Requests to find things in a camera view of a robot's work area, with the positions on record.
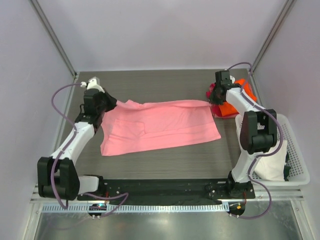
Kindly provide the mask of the pink t shirt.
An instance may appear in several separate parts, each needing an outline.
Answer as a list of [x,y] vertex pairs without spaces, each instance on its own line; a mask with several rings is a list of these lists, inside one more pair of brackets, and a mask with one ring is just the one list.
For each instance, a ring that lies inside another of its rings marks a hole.
[[104,157],[183,147],[221,138],[210,104],[202,100],[117,101],[102,120]]

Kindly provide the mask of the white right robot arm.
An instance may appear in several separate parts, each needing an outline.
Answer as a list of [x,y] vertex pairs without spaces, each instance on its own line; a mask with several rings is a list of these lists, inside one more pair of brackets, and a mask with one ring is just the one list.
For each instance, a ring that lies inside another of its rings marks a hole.
[[265,109],[253,101],[244,90],[245,85],[233,83],[229,70],[215,73],[215,86],[210,94],[209,102],[216,105],[229,103],[242,117],[239,143],[242,148],[236,166],[227,177],[225,191],[231,198],[236,198],[249,189],[250,179],[258,158],[277,144],[277,113],[273,109]]

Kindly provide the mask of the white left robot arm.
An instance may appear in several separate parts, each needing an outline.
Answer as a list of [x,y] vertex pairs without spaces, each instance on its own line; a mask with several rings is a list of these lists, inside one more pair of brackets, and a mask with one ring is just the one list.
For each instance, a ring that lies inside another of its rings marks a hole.
[[37,162],[40,197],[73,201],[86,193],[97,200],[106,195],[102,176],[78,176],[75,165],[86,144],[100,128],[104,114],[116,105],[117,100],[103,88],[84,91],[80,113],[71,123],[72,131],[51,156],[41,157]]

